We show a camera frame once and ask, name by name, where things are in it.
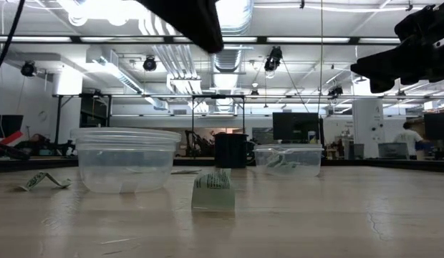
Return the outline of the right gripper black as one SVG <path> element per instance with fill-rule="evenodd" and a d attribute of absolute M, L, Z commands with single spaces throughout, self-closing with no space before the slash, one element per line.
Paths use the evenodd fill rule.
<path fill-rule="evenodd" d="M 371 93 L 391 90 L 397 79 L 403 85 L 444 80 L 444 2 L 407 15 L 395 33 L 400 40 L 396 48 L 358 58 L 350 66 L 370 81 Z"/>

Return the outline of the white pillar with signs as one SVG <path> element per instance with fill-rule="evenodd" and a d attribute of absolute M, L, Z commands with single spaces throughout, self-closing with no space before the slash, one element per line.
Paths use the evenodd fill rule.
<path fill-rule="evenodd" d="M 354 142 L 364 146 L 364 158 L 378 158 L 379 144 L 385 142 L 381 99 L 361 99 L 352 103 Z"/>

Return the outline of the black ceiling spotlight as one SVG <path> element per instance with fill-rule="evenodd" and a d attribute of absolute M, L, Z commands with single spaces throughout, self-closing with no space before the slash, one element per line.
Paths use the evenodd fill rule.
<path fill-rule="evenodd" d="M 341 86 L 338 85 L 338 86 L 330 88 L 327 93 L 327 96 L 331 100 L 331 99 L 338 98 L 342 94 L 343 94 L 343 89 Z"/>
<path fill-rule="evenodd" d="M 146 72 L 153 72 L 156 70 L 156 68 L 157 68 L 157 63 L 155 61 L 155 56 L 148 55 L 145 61 L 143 62 L 143 69 Z"/>
<path fill-rule="evenodd" d="M 37 68 L 34 61 L 26 61 L 21 67 L 21 74 L 25 77 L 34 77 L 37 74 Z"/>

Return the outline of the person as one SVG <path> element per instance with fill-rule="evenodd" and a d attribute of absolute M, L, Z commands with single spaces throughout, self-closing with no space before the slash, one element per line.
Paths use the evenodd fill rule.
<path fill-rule="evenodd" d="M 399 132 L 395 137 L 394 143 L 405 143 L 407 146 L 407 151 L 411 160 L 416 160 L 417 155 L 417 145 L 421 146 L 426 143 L 418 132 L 412 129 L 412 125 L 409 122 L 405 122 L 403 125 L 403 130 Z"/>

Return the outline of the black computer monitor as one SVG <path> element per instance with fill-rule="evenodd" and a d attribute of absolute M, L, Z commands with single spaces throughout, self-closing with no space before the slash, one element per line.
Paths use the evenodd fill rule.
<path fill-rule="evenodd" d="M 295 140 L 308 143 L 319 139 L 317 113 L 273 113 L 274 140 Z"/>
<path fill-rule="evenodd" d="M 0 115 L 0 138 L 6 138 L 20 131 L 23 115 Z"/>
<path fill-rule="evenodd" d="M 424 123 L 428 140 L 444 140 L 444 113 L 425 114 Z"/>

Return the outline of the grey crate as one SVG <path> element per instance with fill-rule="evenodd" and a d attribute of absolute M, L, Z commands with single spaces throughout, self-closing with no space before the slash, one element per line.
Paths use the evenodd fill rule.
<path fill-rule="evenodd" d="M 406 143 L 379 143 L 378 151 L 381 159 L 408 160 L 410 158 Z"/>

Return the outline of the clear rectangular plastic container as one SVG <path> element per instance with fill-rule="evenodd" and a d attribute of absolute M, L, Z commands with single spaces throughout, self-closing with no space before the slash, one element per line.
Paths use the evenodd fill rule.
<path fill-rule="evenodd" d="M 260 173 L 273 176 L 296 178 L 302 176 L 314 177 L 320 172 L 323 148 L 320 144 L 269 144 L 256 145 L 254 157 L 256 169 Z M 274 154 L 283 155 L 288 161 L 300 162 L 295 169 L 268 168 L 266 159 Z"/>

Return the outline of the black storage rack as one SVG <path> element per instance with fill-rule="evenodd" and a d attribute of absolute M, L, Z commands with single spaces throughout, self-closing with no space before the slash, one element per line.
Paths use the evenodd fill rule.
<path fill-rule="evenodd" d="M 105 127 L 110 125 L 112 96 L 100 93 L 53 95 L 57 99 L 52 140 L 66 143 L 75 128 Z"/>

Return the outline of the dark blue enamel mug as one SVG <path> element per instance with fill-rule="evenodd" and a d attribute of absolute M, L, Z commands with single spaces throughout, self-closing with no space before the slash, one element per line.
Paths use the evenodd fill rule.
<path fill-rule="evenodd" d="M 215 139 L 215 166 L 217 168 L 245 168 L 248 157 L 254 154 L 255 142 L 246 134 L 219 133 Z"/>

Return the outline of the clear round plastic container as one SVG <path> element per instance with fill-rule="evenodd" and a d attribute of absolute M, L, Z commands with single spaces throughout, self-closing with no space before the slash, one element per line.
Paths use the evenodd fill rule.
<path fill-rule="evenodd" d="M 105 194 L 162 188 L 181 141 L 179 133 L 139 128 L 76 128 L 70 135 L 82 182 Z"/>

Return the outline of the black background robot arms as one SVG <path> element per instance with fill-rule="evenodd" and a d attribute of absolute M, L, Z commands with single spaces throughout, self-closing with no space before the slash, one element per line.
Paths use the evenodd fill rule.
<path fill-rule="evenodd" d="M 51 143 L 50 139 L 40 134 L 34 134 L 30 139 L 21 141 L 15 148 L 29 156 L 76 156 L 75 144 L 72 140 L 66 143 Z"/>

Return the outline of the red angled bar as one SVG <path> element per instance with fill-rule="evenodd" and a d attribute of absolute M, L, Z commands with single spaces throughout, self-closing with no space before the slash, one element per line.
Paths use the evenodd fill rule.
<path fill-rule="evenodd" d="M 23 136 L 23 133 L 20 131 L 16 131 L 15 133 L 12 133 L 8 137 L 5 137 L 0 140 L 0 145 L 8 145 L 10 143 L 13 143 L 14 141 L 20 139 L 20 137 Z"/>

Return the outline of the silver ceiling duct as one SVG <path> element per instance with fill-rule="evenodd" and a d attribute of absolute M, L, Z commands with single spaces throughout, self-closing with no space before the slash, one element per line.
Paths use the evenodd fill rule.
<path fill-rule="evenodd" d="M 240 36 L 249 31 L 254 0 L 218 0 L 216 11 L 223 36 Z"/>

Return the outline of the black overhead frame beam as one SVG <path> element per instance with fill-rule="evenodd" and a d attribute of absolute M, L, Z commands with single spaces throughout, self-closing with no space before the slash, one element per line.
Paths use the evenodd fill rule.
<path fill-rule="evenodd" d="M 192 41 L 179 36 L 14 36 L 16 44 L 190 44 Z M 267 36 L 229 36 L 223 38 L 224 44 L 293 44 L 293 45 L 396 45 L 400 40 L 395 37 L 267 37 Z"/>

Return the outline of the black table frame rail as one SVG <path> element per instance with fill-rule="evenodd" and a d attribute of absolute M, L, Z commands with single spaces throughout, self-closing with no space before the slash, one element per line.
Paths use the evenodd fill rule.
<path fill-rule="evenodd" d="M 51 168 L 77 167 L 76 158 L 35 159 L 29 161 L 0 161 L 0 173 L 31 171 Z M 444 161 L 407 161 L 407 160 L 323 160 L 321 166 L 370 166 L 380 168 L 397 168 L 414 171 L 444 172 Z"/>

